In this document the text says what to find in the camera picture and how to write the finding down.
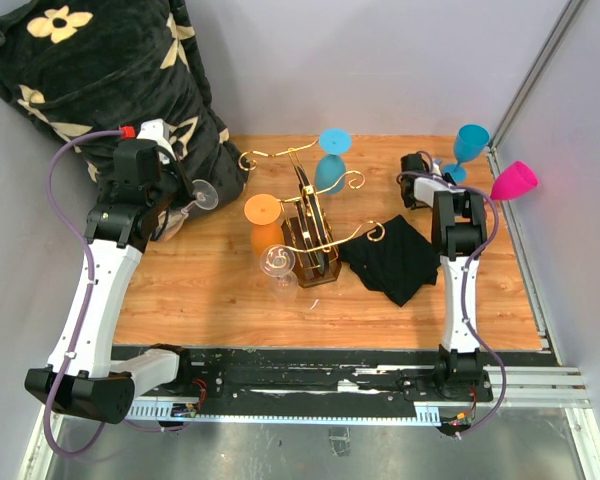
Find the clear wine glass back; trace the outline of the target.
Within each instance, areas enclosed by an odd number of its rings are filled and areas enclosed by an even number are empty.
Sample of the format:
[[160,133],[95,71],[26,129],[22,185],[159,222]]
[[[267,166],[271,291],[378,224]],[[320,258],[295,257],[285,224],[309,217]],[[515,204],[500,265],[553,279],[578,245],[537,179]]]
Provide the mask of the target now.
[[152,234],[154,242],[165,242],[171,239],[189,219],[194,210],[211,211],[219,204],[216,189],[207,181],[193,181],[193,198],[181,208],[169,207],[158,217],[158,227]]

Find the blue wine glass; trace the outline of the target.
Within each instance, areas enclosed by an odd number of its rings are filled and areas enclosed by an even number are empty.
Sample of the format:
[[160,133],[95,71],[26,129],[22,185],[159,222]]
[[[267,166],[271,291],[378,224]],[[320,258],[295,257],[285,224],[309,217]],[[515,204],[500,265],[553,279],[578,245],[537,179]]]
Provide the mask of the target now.
[[464,182],[467,178],[465,164],[479,157],[489,141],[490,134],[484,127],[477,124],[462,126],[453,146],[455,163],[446,165],[442,169],[443,174],[448,175],[455,184]]
[[318,144],[325,155],[316,166],[314,185],[319,191],[334,195],[344,188],[341,176],[347,169],[342,156],[350,150],[352,138],[345,130],[331,128],[320,135]]

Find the orange wine glass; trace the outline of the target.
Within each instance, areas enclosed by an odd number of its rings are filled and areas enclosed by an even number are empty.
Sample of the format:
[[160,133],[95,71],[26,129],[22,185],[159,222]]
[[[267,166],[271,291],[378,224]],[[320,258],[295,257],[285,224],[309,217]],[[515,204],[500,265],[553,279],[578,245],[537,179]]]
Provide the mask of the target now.
[[246,201],[244,215],[252,225],[250,241],[255,256],[260,257],[269,247],[285,242],[278,222],[281,213],[281,204],[273,195],[256,194]]

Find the magenta wine glass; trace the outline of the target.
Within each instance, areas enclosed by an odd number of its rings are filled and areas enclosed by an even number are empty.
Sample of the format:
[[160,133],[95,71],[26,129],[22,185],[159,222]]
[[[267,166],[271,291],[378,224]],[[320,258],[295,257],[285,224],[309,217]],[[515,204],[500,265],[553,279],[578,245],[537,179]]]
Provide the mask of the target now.
[[494,201],[511,201],[528,194],[538,185],[534,171],[524,162],[516,161],[495,179],[490,198]]

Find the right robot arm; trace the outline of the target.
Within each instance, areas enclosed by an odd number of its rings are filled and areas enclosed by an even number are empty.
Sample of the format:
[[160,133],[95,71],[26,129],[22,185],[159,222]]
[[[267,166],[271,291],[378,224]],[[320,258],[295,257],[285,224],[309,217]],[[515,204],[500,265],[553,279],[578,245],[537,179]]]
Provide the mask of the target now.
[[479,260],[493,239],[487,233],[484,193],[455,185],[423,151],[403,156],[400,166],[397,183],[404,205],[431,209],[431,244],[444,278],[443,337],[423,387],[444,400],[488,402],[493,393],[475,337]]

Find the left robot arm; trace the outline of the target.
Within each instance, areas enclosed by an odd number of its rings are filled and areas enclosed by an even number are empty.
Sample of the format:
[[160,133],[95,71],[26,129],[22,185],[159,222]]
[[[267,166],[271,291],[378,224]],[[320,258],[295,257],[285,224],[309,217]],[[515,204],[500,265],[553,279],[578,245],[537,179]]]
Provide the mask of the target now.
[[60,338],[41,368],[28,370],[25,390],[59,413],[119,424],[134,400],[156,387],[187,393],[194,383],[188,349],[154,344],[113,363],[113,337],[129,283],[159,218],[193,191],[172,149],[159,140],[125,139],[113,154],[114,177],[89,212],[83,265]]

